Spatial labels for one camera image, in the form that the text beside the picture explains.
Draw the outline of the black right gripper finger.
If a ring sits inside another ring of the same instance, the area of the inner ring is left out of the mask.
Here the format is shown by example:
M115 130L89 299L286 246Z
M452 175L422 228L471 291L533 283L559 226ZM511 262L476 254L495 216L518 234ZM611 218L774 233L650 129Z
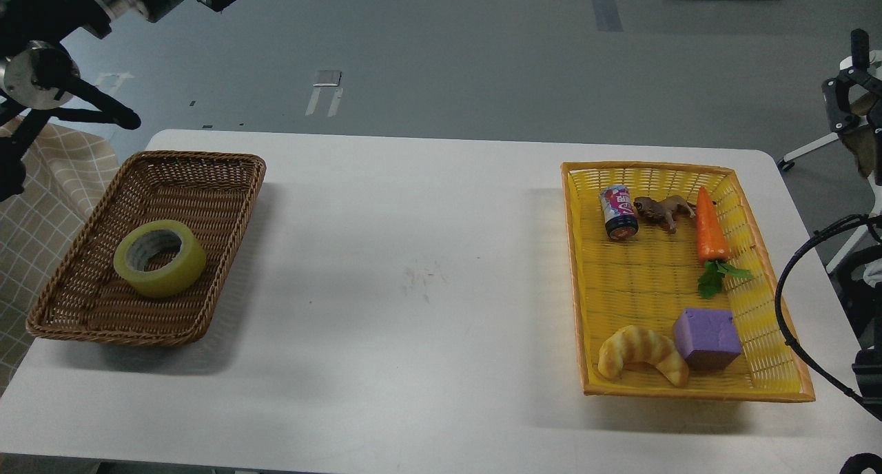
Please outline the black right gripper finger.
M863 29L854 29L850 33L850 45L851 65L842 68L834 78L824 81L822 85L829 128L831 132L844 133L857 127L860 116L851 110L850 89L859 85L876 97L876 103L870 107L865 118L873 132L879 133L881 81L870 73L872 51L869 34Z

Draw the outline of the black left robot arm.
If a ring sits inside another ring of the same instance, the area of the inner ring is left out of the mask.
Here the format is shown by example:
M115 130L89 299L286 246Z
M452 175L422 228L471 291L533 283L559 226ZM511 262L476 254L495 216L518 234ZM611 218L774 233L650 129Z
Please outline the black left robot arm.
M135 10L145 20L161 20L184 0L1 0L2 123L23 121L1 144L1 198L24 192L24 157L50 119L141 126L139 115L82 79L63 47L76 30L102 39L114 20ZM215 12L237 0L198 0Z

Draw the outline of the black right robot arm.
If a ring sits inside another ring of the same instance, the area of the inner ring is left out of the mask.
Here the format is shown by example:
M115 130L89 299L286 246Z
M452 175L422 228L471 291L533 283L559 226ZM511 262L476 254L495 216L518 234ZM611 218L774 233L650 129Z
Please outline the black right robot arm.
M824 82L822 92L826 104L830 130L844 135L857 127L861 118L851 110L850 89L860 85L868 93L875 95L876 101L864 118L874 135L875 184L880 185L880 79L870 72L872 51L869 35L863 29L854 29L850 34L851 65ZM856 374L858 389L862 393L858 402L874 417L880 418L880 329L874 329L873 349L862 349L856 355L852 371Z

